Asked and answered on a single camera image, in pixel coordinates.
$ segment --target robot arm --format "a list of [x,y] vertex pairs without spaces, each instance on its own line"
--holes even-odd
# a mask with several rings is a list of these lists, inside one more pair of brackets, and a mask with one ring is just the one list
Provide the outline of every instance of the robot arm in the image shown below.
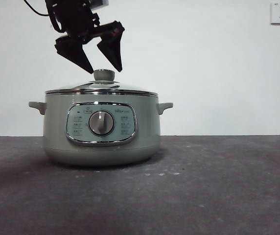
[[120,40],[125,30],[120,22],[100,25],[99,17],[91,11],[98,0],[45,0],[54,29],[66,36],[56,39],[57,53],[89,73],[93,68],[82,49],[92,38],[101,37],[99,50],[118,70],[122,70]]

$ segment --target control panel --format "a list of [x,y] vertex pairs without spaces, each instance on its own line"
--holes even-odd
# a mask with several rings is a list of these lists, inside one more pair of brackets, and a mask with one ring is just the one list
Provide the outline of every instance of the control panel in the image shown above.
[[66,135],[78,145],[120,145],[138,130],[134,109],[128,104],[91,102],[75,104],[68,111]]

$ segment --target control knob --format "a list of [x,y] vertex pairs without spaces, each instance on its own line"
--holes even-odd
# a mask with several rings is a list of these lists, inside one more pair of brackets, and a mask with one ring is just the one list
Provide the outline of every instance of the control knob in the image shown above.
[[114,120],[109,113],[98,111],[91,115],[89,126],[95,134],[103,136],[110,133],[114,126]]

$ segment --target silver knob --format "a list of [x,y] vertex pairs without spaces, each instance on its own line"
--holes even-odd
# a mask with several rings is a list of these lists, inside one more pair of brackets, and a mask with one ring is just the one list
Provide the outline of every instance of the silver knob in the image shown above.
[[114,120],[112,115],[105,111],[95,112],[91,115],[89,120],[90,129],[97,135],[108,134],[113,126]]
[[96,81],[114,81],[115,72],[112,70],[95,70],[93,76]]

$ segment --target lid knob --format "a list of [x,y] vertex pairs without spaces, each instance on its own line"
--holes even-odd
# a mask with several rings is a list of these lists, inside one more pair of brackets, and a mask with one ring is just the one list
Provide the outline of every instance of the lid knob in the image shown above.
[[95,70],[93,76],[96,81],[114,81],[115,72],[112,70]]

